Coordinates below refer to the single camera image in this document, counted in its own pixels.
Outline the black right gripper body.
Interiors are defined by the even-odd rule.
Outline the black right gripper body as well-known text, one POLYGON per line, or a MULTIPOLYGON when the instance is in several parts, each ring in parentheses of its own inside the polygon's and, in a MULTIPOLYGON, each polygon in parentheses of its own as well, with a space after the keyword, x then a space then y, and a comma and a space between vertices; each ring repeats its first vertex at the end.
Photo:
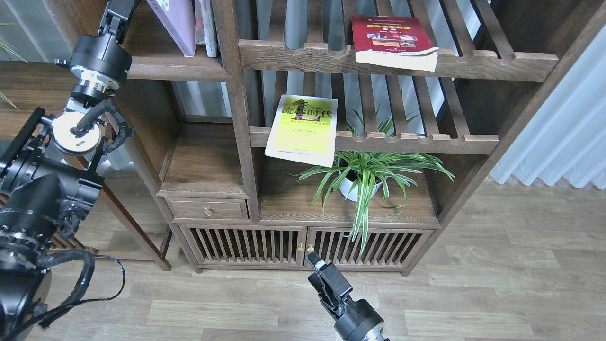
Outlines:
POLYGON ((384 341, 383 318, 365 299, 346 296, 346 312, 335 318, 336 332, 344 341, 384 341))

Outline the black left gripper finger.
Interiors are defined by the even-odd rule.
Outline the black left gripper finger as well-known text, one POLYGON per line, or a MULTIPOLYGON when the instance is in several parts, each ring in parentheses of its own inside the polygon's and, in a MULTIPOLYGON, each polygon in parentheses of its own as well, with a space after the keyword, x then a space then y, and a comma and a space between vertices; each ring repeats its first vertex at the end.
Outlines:
POLYGON ((105 28, 109 29, 112 22, 117 21, 118 24, 114 25, 116 29, 127 29, 140 2, 140 0, 109 0, 105 8, 105 28))

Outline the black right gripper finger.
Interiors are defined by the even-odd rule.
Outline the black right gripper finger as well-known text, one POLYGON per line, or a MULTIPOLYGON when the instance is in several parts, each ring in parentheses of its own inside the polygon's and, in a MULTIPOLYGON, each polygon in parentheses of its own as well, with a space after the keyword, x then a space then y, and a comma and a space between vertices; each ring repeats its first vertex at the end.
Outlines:
POLYGON ((306 259, 315 270, 308 276, 308 281, 321 300, 344 300, 353 291, 351 284, 333 263, 326 263, 315 252, 310 252, 306 259))
POLYGON ((321 304, 333 318, 340 318, 346 312, 344 297, 348 295, 348 284, 317 284, 316 290, 321 304))

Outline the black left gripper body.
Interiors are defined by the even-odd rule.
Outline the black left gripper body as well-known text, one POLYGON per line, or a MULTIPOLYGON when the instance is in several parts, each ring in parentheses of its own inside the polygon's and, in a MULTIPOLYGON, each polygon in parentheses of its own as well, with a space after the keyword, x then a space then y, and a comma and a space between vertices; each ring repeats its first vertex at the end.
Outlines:
POLYGON ((122 85, 127 79, 132 57, 119 45, 128 31, 129 20, 106 17, 100 23, 98 36, 83 35, 78 39, 70 60, 55 60, 54 64, 76 74, 77 66, 97 71, 122 85))

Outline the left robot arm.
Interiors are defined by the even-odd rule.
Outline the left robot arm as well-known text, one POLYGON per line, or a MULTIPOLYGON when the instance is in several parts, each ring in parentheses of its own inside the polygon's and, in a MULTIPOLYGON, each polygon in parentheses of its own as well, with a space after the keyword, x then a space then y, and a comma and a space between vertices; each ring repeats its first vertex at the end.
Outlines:
POLYGON ((21 340, 84 304, 96 255, 87 250, 49 254, 52 237, 73 237, 104 185, 97 165, 134 134, 109 100, 127 79, 132 57, 121 44, 137 0, 111 0, 97 36, 81 36, 67 60, 55 63, 78 76, 62 115, 36 108, 1 157, 1 339, 21 340), (54 309, 44 300, 53 266, 80 260, 74 289, 54 309))

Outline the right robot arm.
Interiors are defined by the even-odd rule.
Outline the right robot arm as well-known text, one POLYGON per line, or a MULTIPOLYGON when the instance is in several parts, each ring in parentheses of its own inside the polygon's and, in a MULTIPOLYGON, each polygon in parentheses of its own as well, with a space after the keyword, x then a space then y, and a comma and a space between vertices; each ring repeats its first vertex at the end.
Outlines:
POLYGON ((383 318, 365 299, 353 300, 353 288, 333 263, 310 252, 306 259, 315 273, 308 281, 318 292, 322 306, 335 319, 335 329, 344 341, 387 341, 383 318))

